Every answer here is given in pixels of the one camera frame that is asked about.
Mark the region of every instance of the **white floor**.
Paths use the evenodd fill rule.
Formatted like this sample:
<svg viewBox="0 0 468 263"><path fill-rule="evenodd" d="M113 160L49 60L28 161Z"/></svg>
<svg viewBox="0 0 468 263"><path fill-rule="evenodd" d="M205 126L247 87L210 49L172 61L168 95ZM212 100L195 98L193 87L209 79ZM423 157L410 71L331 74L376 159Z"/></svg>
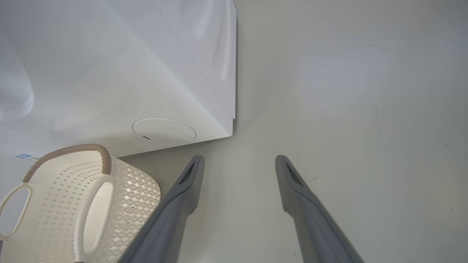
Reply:
<svg viewBox="0 0 468 263"><path fill-rule="evenodd" d="M468 6L239 0L235 131L122 159L163 194L206 159L180 263L302 262L287 155L364 261L468 262Z"/></svg>

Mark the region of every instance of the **perforated pattern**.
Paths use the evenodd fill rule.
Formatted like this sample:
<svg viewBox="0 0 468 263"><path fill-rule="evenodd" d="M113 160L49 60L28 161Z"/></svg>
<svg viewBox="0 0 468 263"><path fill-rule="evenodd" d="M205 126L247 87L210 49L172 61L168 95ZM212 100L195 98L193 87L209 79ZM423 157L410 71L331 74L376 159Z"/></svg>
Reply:
<svg viewBox="0 0 468 263"><path fill-rule="evenodd" d="M91 263L114 263L126 250L161 199L156 181L135 167L112 157L118 173L110 218Z"/></svg>
<svg viewBox="0 0 468 263"><path fill-rule="evenodd" d="M34 221L31 241L41 251L31 262L73 262L73 234L78 213L94 182L102 176L101 161L69 167L46 186Z"/></svg>

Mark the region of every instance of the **laundry basket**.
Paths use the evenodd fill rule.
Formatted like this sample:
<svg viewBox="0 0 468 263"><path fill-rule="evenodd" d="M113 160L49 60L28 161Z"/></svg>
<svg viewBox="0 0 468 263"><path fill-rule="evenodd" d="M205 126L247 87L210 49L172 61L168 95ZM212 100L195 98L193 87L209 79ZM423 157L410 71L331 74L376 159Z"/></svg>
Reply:
<svg viewBox="0 0 468 263"><path fill-rule="evenodd" d="M0 235L1 263L116 262L161 199L153 178L97 144L39 159L0 213L21 189L28 200L12 234Z"/></svg>

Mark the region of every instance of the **sticker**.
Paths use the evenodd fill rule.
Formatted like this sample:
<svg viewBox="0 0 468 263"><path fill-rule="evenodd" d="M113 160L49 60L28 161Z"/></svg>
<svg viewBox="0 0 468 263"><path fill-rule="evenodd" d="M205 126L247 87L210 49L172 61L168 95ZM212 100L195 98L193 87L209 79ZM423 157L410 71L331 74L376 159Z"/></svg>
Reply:
<svg viewBox="0 0 468 263"><path fill-rule="evenodd" d="M31 161L37 161L39 160L39 158L35 157L35 156L32 156L32 155L29 155L29 154L20 154L20 155L17 155L15 157L18 157L18 158L21 158L21 159L25 159L25 160L31 160Z"/></svg>

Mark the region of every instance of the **scuff mark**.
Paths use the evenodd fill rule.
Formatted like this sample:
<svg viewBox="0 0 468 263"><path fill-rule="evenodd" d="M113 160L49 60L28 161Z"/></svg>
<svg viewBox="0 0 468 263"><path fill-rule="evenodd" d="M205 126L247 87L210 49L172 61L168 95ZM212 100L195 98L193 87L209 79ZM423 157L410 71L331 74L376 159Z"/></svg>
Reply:
<svg viewBox="0 0 468 263"><path fill-rule="evenodd" d="M319 175L319 176L317 176L316 178L314 178L314 179L310 180L309 182L312 182L313 180L315 180L315 179L319 179L319 178L322 178L322 177Z"/></svg>
<svg viewBox="0 0 468 263"><path fill-rule="evenodd" d="M379 115L377 115L377 107L375 107L375 118L377 119L377 130L379 131L379 139L382 141L382 135L380 134Z"/></svg>

